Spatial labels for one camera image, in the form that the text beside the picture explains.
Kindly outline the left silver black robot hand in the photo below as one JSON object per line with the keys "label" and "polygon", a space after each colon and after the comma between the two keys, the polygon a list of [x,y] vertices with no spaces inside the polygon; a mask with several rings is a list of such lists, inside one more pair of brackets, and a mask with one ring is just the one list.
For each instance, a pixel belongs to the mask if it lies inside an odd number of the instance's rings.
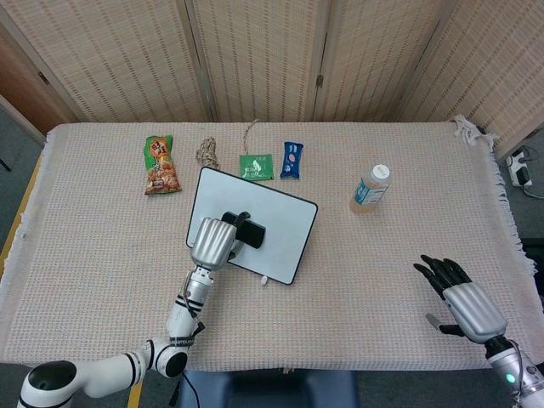
{"label": "left silver black robot hand", "polygon": [[195,266],[217,271],[235,258],[244,246],[244,242],[237,239],[236,234],[249,218],[249,212],[241,212],[235,217],[234,224],[216,218],[204,218],[190,254]]}

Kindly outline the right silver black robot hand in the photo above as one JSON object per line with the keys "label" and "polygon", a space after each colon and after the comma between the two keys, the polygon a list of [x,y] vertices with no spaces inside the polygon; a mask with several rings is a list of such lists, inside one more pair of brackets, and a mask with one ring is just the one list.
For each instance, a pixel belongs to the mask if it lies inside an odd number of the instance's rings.
{"label": "right silver black robot hand", "polygon": [[447,335],[466,337],[477,344],[504,336],[507,321],[502,312],[458,263],[427,255],[422,255],[421,260],[413,267],[439,295],[456,322],[444,325],[430,314],[428,321],[435,328]]}

